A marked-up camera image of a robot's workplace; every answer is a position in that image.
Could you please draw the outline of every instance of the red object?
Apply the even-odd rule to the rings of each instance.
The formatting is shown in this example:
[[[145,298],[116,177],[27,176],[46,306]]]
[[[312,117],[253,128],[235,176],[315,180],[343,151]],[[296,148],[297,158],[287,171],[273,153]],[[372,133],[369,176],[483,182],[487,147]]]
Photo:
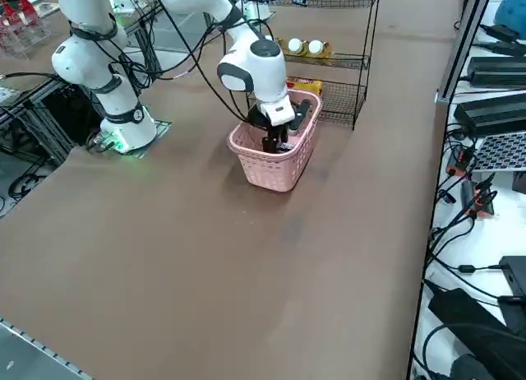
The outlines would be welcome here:
[[[39,19],[39,14],[29,0],[18,0],[20,8],[24,13],[25,20],[32,24]]]
[[[18,12],[16,12],[16,10],[13,7],[11,7],[7,0],[0,0],[0,4],[2,4],[3,14],[6,16],[9,25],[23,24],[22,19],[18,15]]]

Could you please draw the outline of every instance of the black cable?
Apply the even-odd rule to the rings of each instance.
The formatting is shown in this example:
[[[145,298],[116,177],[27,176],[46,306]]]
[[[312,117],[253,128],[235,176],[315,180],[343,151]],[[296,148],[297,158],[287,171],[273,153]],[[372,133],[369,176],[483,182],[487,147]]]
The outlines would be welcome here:
[[[453,177],[454,177],[454,174],[448,174],[445,180],[442,183],[438,184],[438,187],[436,187],[436,189],[437,190],[441,189],[444,186],[444,184],[450,181]]]
[[[427,256],[429,257],[429,260],[428,260],[428,263],[426,264],[426,268],[429,266],[429,264],[432,262],[432,257],[431,255],[433,255],[433,253],[435,252],[435,249],[436,247],[438,246],[439,242],[442,240],[442,238],[444,238],[444,235],[447,233],[448,230],[450,230],[453,226],[457,225],[459,222],[463,222],[463,221],[460,221],[463,217],[463,215],[465,215],[466,211],[468,209],[471,209],[471,206],[473,206],[473,204],[476,202],[476,201],[479,201],[482,202],[482,203],[487,203],[487,202],[490,202],[492,201],[495,196],[496,196],[497,192],[496,191],[493,191],[493,192],[489,192],[489,193],[480,193],[478,192],[476,195],[473,196],[473,198],[464,206],[464,208],[462,208],[457,214],[455,217],[453,217],[453,220],[451,220],[451,222],[445,227],[442,229],[442,231],[440,232],[440,235],[435,239],[435,241],[433,242],[433,244],[429,247],[429,249],[427,250]]]
[[[31,190],[36,187],[42,180],[46,178],[44,175],[36,174],[40,168],[44,166],[47,157],[43,157],[40,160],[36,160],[31,166],[19,177],[17,177],[9,186],[7,195],[12,198],[16,203],[22,200]]]
[[[492,298],[492,299],[499,299],[498,296],[494,295],[494,294],[490,294],[489,292],[481,289],[481,288],[478,288],[476,285],[473,285],[471,284],[469,281],[465,280],[463,277],[459,276],[455,271],[451,270],[448,265],[443,262],[440,258],[438,258],[437,256],[435,256],[434,254],[432,254],[432,257],[435,261],[437,261],[438,263],[440,263],[442,265],[442,267],[444,269],[446,269],[450,274],[452,274],[455,278],[459,279],[460,281],[462,281],[464,284],[466,284],[467,286],[473,288],[474,290],[476,290],[477,292],[483,294],[483,295],[486,295],[488,298]]]
[[[440,288],[442,291],[445,291],[445,292],[448,292],[448,291],[451,291],[450,289],[448,288],[445,288],[445,287],[442,287],[441,285],[438,285],[437,283],[434,283],[428,279],[424,279],[424,281],[428,281],[428,282],[431,282],[432,284],[434,284],[436,287]],[[477,299],[477,298],[474,298],[473,296],[470,296],[471,299],[473,300],[476,300],[477,302],[479,302],[480,304],[487,304],[488,306],[492,306],[494,308],[499,308],[500,306],[498,304],[492,304],[490,302],[486,302],[485,300],[480,300],[480,299]]]
[[[504,331],[501,331],[501,330],[498,330],[498,329],[495,329],[495,328],[486,327],[486,326],[478,325],[478,324],[462,323],[462,322],[453,322],[451,324],[442,324],[442,325],[436,327],[435,329],[433,329],[431,332],[429,332],[429,335],[427,335],[427,337],[426,337],[426,339],[424,341],[423,347],[422,347],[422,358],[423,358],[423,365],[424,365],[423,367],[425,368],[425,370],[428,373],[431,372],[431,370],[429,369],[429,365],[427,364],[427,347],[429,346],[429,341],[432,339],[432,337],[437,332],[439,332],[439,331],[441,331],[442,329],[445,329],[445,328],[449,328],[450,330],[451,329],[455,329],[455,328],[457,328],[457,329],[458,328],[472,328],[472,329],[489,331],[489,332],[494,333],[495,335],[508,337],[509,339],[511,339],[513,341],[518,341],[518,342],[524,343],[526,345],[526,339],[524,339],[523,337],[516,336],[516,335],[513,335],[510,332],[504,332]]]
[[[221,103],[224,105],[224,107],[226,107],[228,109],[228,111],[230,111],[237,119],[245,122],[245,119],[240,116],[240,115],[237,115],[236,112],[228,105],[228,103],[223,99],[223,97],[221,97],[221,95],[219,94],[219,92],[214,88],[214,86],[212,86],[212,84],[210,83],[210,81],[208,80],[208,78],[206,77],[206,74],[205,72],[203,72],[203,69],[201,68],[201,65],[199,64],[199,61],[197,60],[196,56],[194,55],[193,51],[191,50],[191,47],[190,45],[188,44],[187,40],[185,39],[184,35],[182,34],[182,32],[179,30],[179,27],[178,25],[175,23],[175,21],[173,20],[172,18],[172,15],[169,13],[168,9],[166,8],[166,6],[163,4],[162,0],[158,0],[159,1],[159,4],[160,6],[164,9],[164,11],[166,12],[166,16],[168,17],[170,23],[172,24],[173,28],[177,31],[178,35],[181,37],[181,40],[182,42],[184,43],[185,47],[187,48],[188,50],[188,53],[191,55],[191,58],[194,60],[194,63],[196,64],[196,67],[197,67],[197,70],[199,70],[199,73],[201,74],[201,76],[203,77],[203,80],[205,80],[205,83],[206,85],[212,90],[212,92],[214,92],[214,95],[217,96],[217,98],[221,101]]]
[[[452,238],[448,239],[444,244],[442,244],[442,246],[438,249],[438,251],[436,253],[435,252],[432,253],[435,257],[438,257],[440,255],[440,253],[444,250],[444,248],[448,244],[450,244],[451,242],[454,242],[456,239],[460,239],[463,236],[466,236],[466,235],[470,234],[473,231],[473,228],[475,227],[475,220],[472,217],[466,218],[464,220],[471,220],[471,225],[469,226],[469,229],[466,230],[465,232],[463,232],[462,234],[457,234],[457,235],[453,236]]]
[[[61,78],[60,76],[52,73],[42,73],[42,72],[16,72],[16,73],[8,73],[0,76],[0,80],[7,79],[7,78],[13,78],[13,77],[24,77],[24,76],[42,76],[47,77],[55,81],[60,81],[62,84],[69,84],[66,80]]]
[[[427,373],[427,376],[429,376],[432,380],[435,379],[435,373],[429,370],[429,368],[426,365],[424,365],[424,363],[417,357],[417,354],[414,351],[413,359],[414,362],[416,362],[420,368],[424,369],[424,371]]]

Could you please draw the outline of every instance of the yellow package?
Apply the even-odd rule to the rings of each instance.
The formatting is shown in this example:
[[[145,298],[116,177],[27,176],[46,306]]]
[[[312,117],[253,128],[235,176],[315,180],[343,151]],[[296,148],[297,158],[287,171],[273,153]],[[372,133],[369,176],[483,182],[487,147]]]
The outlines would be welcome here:
[[[310,78],[287,77],[287,87],[294,90],[307,90],[313,94],[321,95],[323,81]]]

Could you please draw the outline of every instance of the power cable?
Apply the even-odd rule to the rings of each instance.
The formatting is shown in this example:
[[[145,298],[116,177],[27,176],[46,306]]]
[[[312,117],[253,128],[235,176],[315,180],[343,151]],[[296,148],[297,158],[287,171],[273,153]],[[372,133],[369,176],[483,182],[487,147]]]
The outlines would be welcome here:
[[[437,283],[435,283],[435,282],[433,282],[431,280],[428,280],[428,279],[424,279],[423,283],[425,285],[427,285],[427,286],[429,286],[428,283],[432,283],[434,286],[436,286],[437,288],[439,288],[440,290],[445,291],[445,292],[451,291],[450,289],[442,287],[441,285],[438,285]],[[485,300],[480,300],[480,299],[474,298],[473,296],[470,296],[470,298],[475,300],[475,301],[477,301],[477,302],[479,302],[480,304],[487,304],[488,306],[492,306],[494,308],[499,308],[500,307],[498,304],[492,304],[491,302],[486,302]]]
[[[427,348],[429,346],[429,342],[430,340],[432,339],[432,337],[439,331],[445,329],[445,328],[448,328],[448,329],[459,329],[459,328],[471,328],[471,329],[478,329],[479,331],[489,331],[490,333],[493,333],[494,335],[499,335],[499,336],[503,336],[503,337],[507,337],[509,338],[510,340],[512,341],[518,341],[519,343],[523,343],[526,345],[526,339],[524,339],[523,337],[521,336],[516,336],[516,335],[513,335],[512,333],[510,332],[504,332],[504,331],[501,331],[501,330],[498,330],[498,329],[495,329],[495,328],[491,328],[491,327],[486,327],[484,325],[478,325],[478,324],[469,324],[469,323],[463,323],[463,322],[453,322],[451,324],[442,324],[438,327],[436,327],[435,329],[433,329],[429,335],[427,335],[425,341],[424,341],[424,344],[423,344],[423,347],[422,347],[422,358],[423,358],[423,368],[426,370],[426,372],[428,373],[432,373],[432,371],[429,369],[429,365],[427,363]]]
[[[232,107],[230,107],[230,105],[223,99],[223,97],[214,88],[214,86],[212,86],[212,84],[210,83],[210,81],[206,77],[205,72],[203,72],[203,69],[201,68],[201,65],[199,64],[199,61],[197,60],[196,56],[194,55],[190,45],[188,44],[188,42],[185,39],[185,37],[182,34],[182,32],[179,30],[178,25],[173,20],[172,15],[169,13],[168,9],[163,4],[162,0],[158,0],[158,1],[159,1],[160,6],[166,12],[166,16],[168,17],[168,19],[169,19],[170,23],[172,24],[173,28],[177,31],[178,35],[181,37],[182,42],[184,43],[185,47],[187,48],[188,53],[191,55],[191,58],[194,60],[194,63],[196,64],[196,67],[197,67],[197,70],[199,71],[199,73],[203,77],[203,80],[205,80],[206,85],[212,90],[212,92],[214,92],[214,95],[217,96],[217,98],[221,101],[221,103],[224,105],[224,107],[226,107],[228,109],[228,111],[230,111],[237,119],[245,122],[245,119],[242,116],[236,114],[236,112],[232,109]]]

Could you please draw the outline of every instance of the black power adapter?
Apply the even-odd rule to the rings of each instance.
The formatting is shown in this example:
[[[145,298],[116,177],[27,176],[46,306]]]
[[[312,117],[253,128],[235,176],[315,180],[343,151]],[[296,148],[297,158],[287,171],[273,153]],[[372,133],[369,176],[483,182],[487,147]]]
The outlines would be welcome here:
[[[477,88],[526,88],[526,57],[473,57],[462,78]]]

